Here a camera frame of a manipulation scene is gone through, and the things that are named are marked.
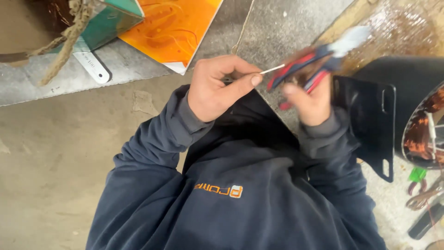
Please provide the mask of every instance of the fingernail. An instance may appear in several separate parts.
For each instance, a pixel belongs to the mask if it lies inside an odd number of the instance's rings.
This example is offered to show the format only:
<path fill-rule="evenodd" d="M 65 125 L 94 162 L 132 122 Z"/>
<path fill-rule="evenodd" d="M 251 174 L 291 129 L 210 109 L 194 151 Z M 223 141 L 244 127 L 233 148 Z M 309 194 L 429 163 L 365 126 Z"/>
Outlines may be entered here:
<path fill-rule="evenodd" d="M 251 84 L 254 87 L 258 86 L 261 83 L 261 81 L 262 81 L 262 77 L 260 77 L 260 76 L 254 76 L 251 78 Z"/>
<path fill-rule="evenodd" d="M 296 86 L 294 86 L 293 84 L 286 84 L 284 85 L 284 94 L 290 95 L 296 92 Z"/>

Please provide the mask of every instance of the hand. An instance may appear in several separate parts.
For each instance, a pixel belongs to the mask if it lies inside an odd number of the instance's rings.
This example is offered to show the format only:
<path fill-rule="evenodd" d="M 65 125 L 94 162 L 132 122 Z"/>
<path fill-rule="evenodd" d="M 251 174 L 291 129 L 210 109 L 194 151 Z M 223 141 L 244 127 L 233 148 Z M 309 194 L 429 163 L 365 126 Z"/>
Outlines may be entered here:
<path fill-rule="evenodd" d="M 199 60 L 188 92 L 191 110 L 203 122 L 215 120 L 262 82 L 259 72 L 258 67 L 235 55 Z M 221 79 L 228 74 L 237 81 L 225 86 Z"/>
<path fill-rule="evenodd" d="M 289 61 L 299 59 L 313 51 L 314 48 L 312 47 L 305 48 L 296 52 Z M 295 73 L 294 77 L 298 79 L 298 82 L 305 83 L 305 80 L 309 79 L 315 72 L 317 72 L 328 59 L 329 56 L 302 68 Z M 307 126 L 317 126 L 327 120 L 330 116 L 330 88 L 331 75 L 328 74 L 322 79 L 319 85 L 310 92 L 310 94 L 307 94 L 302 87 L 293 83 L 284 84 L 282 91 L 288 101 L 298 109 L 301 122 Z"/>

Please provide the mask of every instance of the hoodie sleeve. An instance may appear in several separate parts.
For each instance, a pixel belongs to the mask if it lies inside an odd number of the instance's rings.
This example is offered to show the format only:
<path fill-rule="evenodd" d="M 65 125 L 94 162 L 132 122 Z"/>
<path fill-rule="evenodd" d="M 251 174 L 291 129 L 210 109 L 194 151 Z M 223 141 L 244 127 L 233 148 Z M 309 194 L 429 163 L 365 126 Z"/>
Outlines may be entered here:
<path fill-rule="evenodd" d="M 86 249 L 129 247 L 131 237 L 153 233 L 171 206 L 182 182 L 176 170 L 178 153 L 213 125 L 194 115 L 188 89 L 185 85 L 175 90 L 162 112 L 142 123 L 114 157 L 115 168 L 107 176 Z"/>
<path fill-rule="evenodd" d="M 309 183 L 336 208 L 358 249 L 385 249 L 373 215 L 375 202 L 365 194 L 367 181 L 353 154 L 359 144 L 348 129 L 348 115 L 340 108 L 318 126 L 301 127 L 301 150 L 311 158 Z"/>

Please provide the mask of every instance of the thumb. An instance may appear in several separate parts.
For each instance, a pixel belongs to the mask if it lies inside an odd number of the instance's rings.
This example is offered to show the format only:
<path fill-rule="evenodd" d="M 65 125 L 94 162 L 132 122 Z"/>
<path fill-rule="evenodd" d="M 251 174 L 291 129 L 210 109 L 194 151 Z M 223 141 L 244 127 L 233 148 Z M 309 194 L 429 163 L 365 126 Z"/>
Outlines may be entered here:
<path fill-rule="evenodd" d="M 262 75 L 259 73 L 252 73 L 237 79 L 230 85 L 219 90 L 220 98 L 227 106 L 233 105 L 242 96 L 248 94 L 254 87 L 262 82 Z"/>
<path fill-rule="evenodd" d="M 282 90 L 285 97 L 291 102 L 298 110 L 303 110 L 307 106 L 310 106 L 312 98 L 301 87 L 287 83 Z"/>

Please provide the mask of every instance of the white ruler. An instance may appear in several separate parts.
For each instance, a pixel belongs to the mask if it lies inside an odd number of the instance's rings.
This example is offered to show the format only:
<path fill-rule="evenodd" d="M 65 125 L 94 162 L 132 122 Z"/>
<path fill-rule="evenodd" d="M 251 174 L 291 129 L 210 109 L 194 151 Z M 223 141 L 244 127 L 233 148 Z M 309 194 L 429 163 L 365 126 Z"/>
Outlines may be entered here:
<path fill-rule="evenodd" d="M 91 52 L 73 53 L 80 64 L 88 71 L 91 77 L 99 84 L 107 83 L 111 75 Z"/>

